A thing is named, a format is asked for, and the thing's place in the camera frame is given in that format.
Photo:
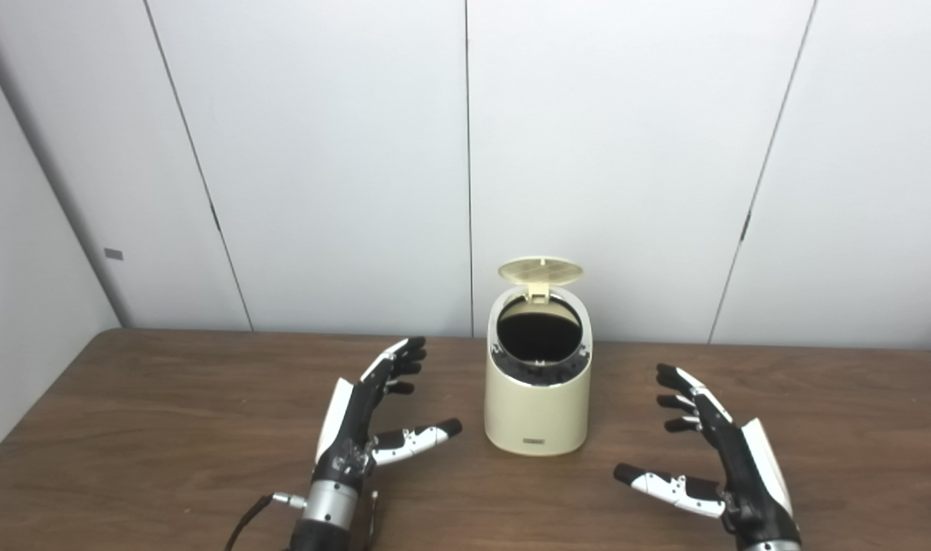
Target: trash can lid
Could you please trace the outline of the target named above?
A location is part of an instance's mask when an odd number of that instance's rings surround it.
[[[500,266],[501,278],[517,285],[567,285],[584,274],[574,262],[550,256],[528,256]]]

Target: robot finger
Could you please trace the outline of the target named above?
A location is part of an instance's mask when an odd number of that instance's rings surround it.
[[[414,429],[399,429],[382,432],[374,437],[374,461],[378,465],[387,465],[402,461],[413,455],[447,442],[462,432],[462,423],[455,418],[435,423],[435,425],[416,426]]]
[[[669,419],[669,421],[662,423],[662,426],[664,426],[666,432],[686,432],[686,430],[700,432],[703,428],[699,416],[680,416],[680,418]]]
[[[724,500],[715,481],[684,475],[673,477],[663,471],[646,471],[624,463],[616,466],[613,475],[637,491],[691,513],[705,517],[720,517],[724,513]]]
[[[697,405],[679,394],[661,394],[655,397],[655,403],[665,408],[683,410],[690,415],[697,415]]]
[[[411,394],[414,391],[414,385],[412,383],[405,383],[402,380],[391,380],[388,381],[387,385],[384,387],[384,392],[387,394]]]

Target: white wall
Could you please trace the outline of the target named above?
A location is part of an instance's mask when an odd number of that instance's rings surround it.
[[[143,2],[0,1],[0,74],[122,321],[248,329]]]
[[[462,0],[150,7],[255,328],[469,334]]]
[[[95,334],[114,327],[0,90],[0,440]]]
[[[931,349],[931,0],[820,0],[714,342]]]
[[[469,1],[476,334],[546,254],[598,338],[707,341],[811,6]]]
[[[931,348],[927,0],[819,0],[763,174],[812,0],[149,4],[256,328],[554,254],[599,338]],[[125,321],[248,328],[144,3],[0,1],[0,74]]]

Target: cream trash can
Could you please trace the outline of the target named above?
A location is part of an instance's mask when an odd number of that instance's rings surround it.
[[[588,311],[561,285],[581,277],[559,258],[507,262],[500,276],[519,285],[489,315],[486,435],[505,451],[550,456],[588,436],[592,334]]]

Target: open lid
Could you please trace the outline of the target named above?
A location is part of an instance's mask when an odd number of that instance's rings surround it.
[[[574,262],[550,256],[521,257],[500,266],[501,278],[526,285],[528,300],[536,303],[550,299],[551,285],[567,285],[583,274],[584,269]]]

